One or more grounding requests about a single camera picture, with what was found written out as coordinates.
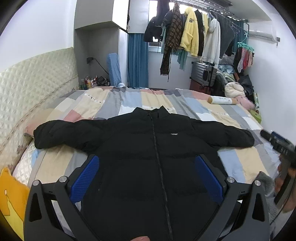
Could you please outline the person's right hand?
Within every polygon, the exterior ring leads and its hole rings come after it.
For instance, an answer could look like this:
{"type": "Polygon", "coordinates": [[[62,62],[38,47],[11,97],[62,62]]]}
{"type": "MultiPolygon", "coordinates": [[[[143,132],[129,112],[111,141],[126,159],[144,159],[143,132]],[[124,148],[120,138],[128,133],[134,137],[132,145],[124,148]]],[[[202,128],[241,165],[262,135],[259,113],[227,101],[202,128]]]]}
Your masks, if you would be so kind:
{"type": "Polygon", "coordinates": [[[280,158],[278,177],[275,180],[276,207],[284,212],[295,208],[295,168],[291,167],[288,160],[280,158]]]}

